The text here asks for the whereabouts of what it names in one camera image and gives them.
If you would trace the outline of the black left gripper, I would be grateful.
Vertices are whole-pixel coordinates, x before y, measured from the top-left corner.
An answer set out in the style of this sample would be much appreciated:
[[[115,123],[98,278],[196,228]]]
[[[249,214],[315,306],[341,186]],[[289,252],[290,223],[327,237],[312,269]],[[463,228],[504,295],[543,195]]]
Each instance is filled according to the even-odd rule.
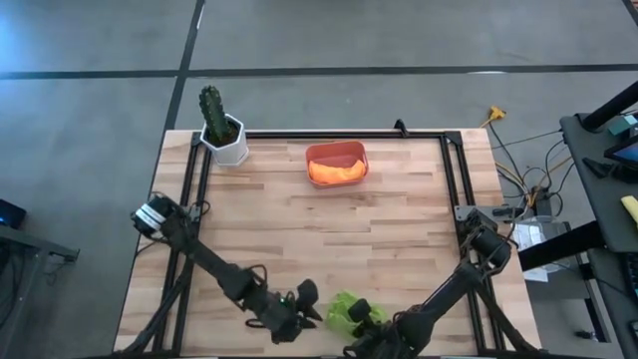
[[[323,320],[313,306],[308,307],[307,316],[316,321]],[[256,318],[270,331],[274,344],[293,342],[302,329],[317,328],[313,321],[299,317],[294,297],[282,296],[279,293],[266,294],[264,303],[256,311]]]

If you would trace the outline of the green microfiber towel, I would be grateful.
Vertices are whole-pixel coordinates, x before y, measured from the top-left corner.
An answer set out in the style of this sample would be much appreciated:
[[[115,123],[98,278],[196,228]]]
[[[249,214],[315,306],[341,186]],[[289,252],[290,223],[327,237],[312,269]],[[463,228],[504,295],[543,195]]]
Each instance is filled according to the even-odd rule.
[[[361,298],[364,297],[360,297],[349,291],[341,291],[335,294],[327,307],[325,317],[326,327],[331,332],[343,338],[355,339],[354,331],[359,324],[352,321],[348,315],[348,309]],[[368,303],[372,308],[371,317],[373,321],[389,321],[389,315],[386,310],[378,304],[374,304],[370,301],[368,301]]]

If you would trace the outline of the orange microfiber towel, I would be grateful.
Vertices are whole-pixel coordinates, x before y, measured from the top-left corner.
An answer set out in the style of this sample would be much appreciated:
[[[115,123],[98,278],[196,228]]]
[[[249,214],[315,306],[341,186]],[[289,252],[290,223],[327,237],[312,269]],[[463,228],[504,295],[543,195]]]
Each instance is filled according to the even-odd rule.
[[[367,167],[362,161],[356,161],[348,168],[330,167],[310,162],[308,171],[310,178],[314,182],[322,185],[330,185],[361,180],[367,172]]]

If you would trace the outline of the salmon plastic basket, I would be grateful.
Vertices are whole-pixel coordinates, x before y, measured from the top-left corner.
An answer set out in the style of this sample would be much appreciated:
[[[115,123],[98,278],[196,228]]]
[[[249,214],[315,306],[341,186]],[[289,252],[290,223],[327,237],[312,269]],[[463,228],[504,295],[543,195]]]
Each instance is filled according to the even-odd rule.
[[[351,182],[342,182],[337,184],[322,185],[314,182],[309,175],[308,165],[315,162],[321,165],[339,168],[351,167],[356,161],[362,161],[369,171],[369,162],[364,145],[359,141],[335,142],[327,144],[311,145],[305,152],[306,170],[309,181],[316,188],[330,188],[345,185],[353,185],[362,182],[365,177],[360,180]]]

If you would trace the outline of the white hexagonal plant pot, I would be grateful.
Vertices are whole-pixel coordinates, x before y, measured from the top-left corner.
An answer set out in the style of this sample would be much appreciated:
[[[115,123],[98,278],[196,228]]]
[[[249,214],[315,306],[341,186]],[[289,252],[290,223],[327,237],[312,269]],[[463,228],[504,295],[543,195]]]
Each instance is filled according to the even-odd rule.
[[[238,130],[238,135],[233,142],[219,148],[215,147],[206,139],[206,135],[208,133],[207,124],[203,125],[199,139],[211,152],[212,157],[218,166],[239,167],[249,156],[245,126],[243,122],[230,114],[226,114],[225,118]]]

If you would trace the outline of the black power strip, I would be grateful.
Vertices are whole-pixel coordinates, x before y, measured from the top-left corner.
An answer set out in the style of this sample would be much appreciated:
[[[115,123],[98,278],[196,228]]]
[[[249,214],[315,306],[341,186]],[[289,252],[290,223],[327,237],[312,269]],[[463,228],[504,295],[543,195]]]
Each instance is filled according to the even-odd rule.
[[[535,216],[552,216],[550,195],[546,187],[538,186],[534,189],[531,208]]]

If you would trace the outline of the green cactus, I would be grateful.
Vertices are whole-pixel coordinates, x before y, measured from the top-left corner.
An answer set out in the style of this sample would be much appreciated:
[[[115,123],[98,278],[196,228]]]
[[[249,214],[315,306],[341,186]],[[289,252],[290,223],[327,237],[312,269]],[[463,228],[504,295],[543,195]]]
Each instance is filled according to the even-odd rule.
[[[219,91],[214,86],[205,86],[198,98],[206,126],[204,138],[218,148],[232,143],[236,139],[237,128],[226,117]]]

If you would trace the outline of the dark grey desk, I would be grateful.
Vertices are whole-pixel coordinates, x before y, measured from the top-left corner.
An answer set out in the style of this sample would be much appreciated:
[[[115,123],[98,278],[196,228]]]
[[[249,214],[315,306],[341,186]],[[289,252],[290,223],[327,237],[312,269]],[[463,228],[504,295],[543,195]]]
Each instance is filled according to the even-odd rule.
[[[595,279],[624,359],[638,359],[638,338],[631,323],[638,321],[638,299],[629,291],[619,256],[603,248],[587,251]]]

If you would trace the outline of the black desk gadget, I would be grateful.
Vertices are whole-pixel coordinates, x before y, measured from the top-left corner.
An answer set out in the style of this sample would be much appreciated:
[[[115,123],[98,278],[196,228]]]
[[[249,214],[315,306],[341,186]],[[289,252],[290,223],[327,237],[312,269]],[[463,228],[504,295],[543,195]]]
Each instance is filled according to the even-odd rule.
[[[622,164],[604,164],[584,158],[584,165],[599,179],[613,178],[625,183],[638,183],[638,167]]]

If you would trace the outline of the yellow cloth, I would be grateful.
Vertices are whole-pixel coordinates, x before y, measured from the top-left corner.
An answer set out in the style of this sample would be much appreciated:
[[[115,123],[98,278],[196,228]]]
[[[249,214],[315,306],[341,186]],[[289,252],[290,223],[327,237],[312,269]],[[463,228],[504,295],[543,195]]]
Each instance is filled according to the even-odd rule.
[[[621,198],[621,203],[638,226],[638,198],[634,195],[625,195]]]

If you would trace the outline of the black device with blue light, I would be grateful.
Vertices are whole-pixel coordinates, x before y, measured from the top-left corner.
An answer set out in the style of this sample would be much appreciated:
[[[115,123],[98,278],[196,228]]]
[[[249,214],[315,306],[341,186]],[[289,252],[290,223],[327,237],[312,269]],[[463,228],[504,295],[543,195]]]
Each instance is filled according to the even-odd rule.
[[[27,211],[4,199],[0,199],[0,225],[9,226],[14,229],[20,229]]]

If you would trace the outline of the teal box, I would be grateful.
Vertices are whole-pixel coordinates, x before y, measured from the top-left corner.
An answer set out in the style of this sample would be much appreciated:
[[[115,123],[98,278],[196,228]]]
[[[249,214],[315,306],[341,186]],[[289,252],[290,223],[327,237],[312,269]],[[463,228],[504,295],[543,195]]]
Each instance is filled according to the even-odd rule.
[[[638,119],[634,115],[621,115],[609,121],[607,131],[613,136],[621,136],[636,126],[638,126]]]

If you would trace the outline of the black slanted pole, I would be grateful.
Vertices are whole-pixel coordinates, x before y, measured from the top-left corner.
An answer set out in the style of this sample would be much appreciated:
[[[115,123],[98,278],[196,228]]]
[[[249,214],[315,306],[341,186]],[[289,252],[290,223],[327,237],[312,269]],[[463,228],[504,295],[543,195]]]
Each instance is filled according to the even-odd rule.
[[[581,121],[581,127],[594,132],[624,110],[638,103],[638,81],[621,91]]]

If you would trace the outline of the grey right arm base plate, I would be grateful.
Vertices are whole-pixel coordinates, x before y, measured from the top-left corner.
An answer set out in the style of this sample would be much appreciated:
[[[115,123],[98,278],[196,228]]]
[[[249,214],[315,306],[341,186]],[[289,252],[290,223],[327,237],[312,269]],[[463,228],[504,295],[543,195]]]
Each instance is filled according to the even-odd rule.
[[[456,220],[466,220],[473,212],[478,213],[484,218],[488,218],[494,222],[506,222],[516,219],[523,214],[521,207],[504,205],[456,205],[454,207],[454,214]]]

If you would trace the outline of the black aluminium table frame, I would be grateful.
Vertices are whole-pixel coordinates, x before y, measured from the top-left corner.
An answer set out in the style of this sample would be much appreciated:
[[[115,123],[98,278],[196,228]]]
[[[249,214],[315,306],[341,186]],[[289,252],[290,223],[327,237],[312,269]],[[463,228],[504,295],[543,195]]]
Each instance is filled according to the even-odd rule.
[[[470,133],[409,132],[404,139],[397,130],[250,131],[239,167],[218,166],[199,131],[168,132],[150,196],[136,209],[156,192],[186,208],[200,205],[195,228],[203,244],[240,267],[264,265],[255,272],[267,275],[273,292],[296,292],[313,280],[323,320],[293,342],[274,344],[268,330],[244,324],[254,315],[228,300],[215,278],[140,234],[151,248],[135,259],[112,358],[347,359],[343,348],[355,339],[325,324],[335,294],[364,297],[390,321],[428,300],[462,260],[486,263],[462,248],[466,236],[454,214],[456,205],[481,205],[466,158]],[[306,150],[347,141],[364,145],[368,174],[358,184],[316,188]],[[539,358],[528,343],[532,351],[516,350],[473,290],[435,323],[415,359]]]

